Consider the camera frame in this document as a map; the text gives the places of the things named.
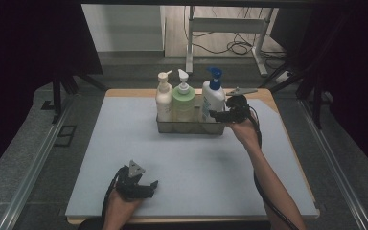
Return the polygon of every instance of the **person's right arm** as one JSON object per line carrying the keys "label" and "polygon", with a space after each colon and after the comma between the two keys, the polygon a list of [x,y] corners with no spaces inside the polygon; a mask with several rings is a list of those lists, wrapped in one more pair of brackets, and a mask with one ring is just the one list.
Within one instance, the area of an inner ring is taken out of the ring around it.
{"label": "person's right arm", "polygon": [[[256,177],[268,199],[299,229],[306,229],[300,211],[292,197],[280,181],[279,177],[268,164],[259,147],[256,131],[249,120],[242,123],[227,124],[232,128],[238,140],[249,154]],[[264,207],[271,226],[275,230],[289,227],[266,205]]]}

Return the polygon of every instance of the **forearm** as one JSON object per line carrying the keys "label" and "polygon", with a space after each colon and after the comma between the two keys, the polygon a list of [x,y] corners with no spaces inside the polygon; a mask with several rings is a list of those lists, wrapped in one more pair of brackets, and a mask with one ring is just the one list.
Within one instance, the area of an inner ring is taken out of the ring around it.
{"label": "forearm", "polygon": [[[245,143],[256,177],[265,195],[298,229],[306,229],[300,212],[280,181],[279,177],[268,164],[260,148],[253,143]],[[273,229],[289,229],[270,208],[266,208]]]}

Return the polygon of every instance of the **pump bottle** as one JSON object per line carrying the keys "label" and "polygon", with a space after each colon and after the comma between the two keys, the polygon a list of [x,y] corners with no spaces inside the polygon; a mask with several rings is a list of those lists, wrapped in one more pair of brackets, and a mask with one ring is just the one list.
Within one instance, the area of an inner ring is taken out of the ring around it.
{"label": "pump bottle", "polygon": [[169,74],[159,73],[159,84],[156,92],[156,105],[157,105],[157,121],[158,122],[171,122],[173,120],[172,114],[172,91],[173,87],[167,82]]}
{"label": "pump bottle", "polygon": [[172,120],[191,122],[194,120],[196,91],[187,83],[188,74],[178,69],[181,83],[172,91]]}
{"label": "pump bottle", "polygon": [[220,86],[222,71],[216,67],[208,70],[212,74],[212,79],[202,84],[202,106],[199,109],[198,120],[203,123],[214,123],[215,118],[211,117],[209,110],[221,112],[225,107],[225,92]]}

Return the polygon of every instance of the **white desk frame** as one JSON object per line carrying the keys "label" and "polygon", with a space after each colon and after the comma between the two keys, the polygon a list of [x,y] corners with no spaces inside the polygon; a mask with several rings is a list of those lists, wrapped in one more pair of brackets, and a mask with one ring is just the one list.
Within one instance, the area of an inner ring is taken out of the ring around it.
{"label": "white desk frame", "polygon": [[249,33],[260,34],[256,46],[252,48],[253,57],[256,60],[262,77],[267,76],[265,64],[262,61],[260,52],[265,34],[270,24],[273,8],[270,8],[264,19],[245,18],[201,18],[194,17],[194,6],[190,7],[190,17],[188,22],[188,44],[186,56],[186,72],[193,73],[193,32],[217,32],[217,33]]}

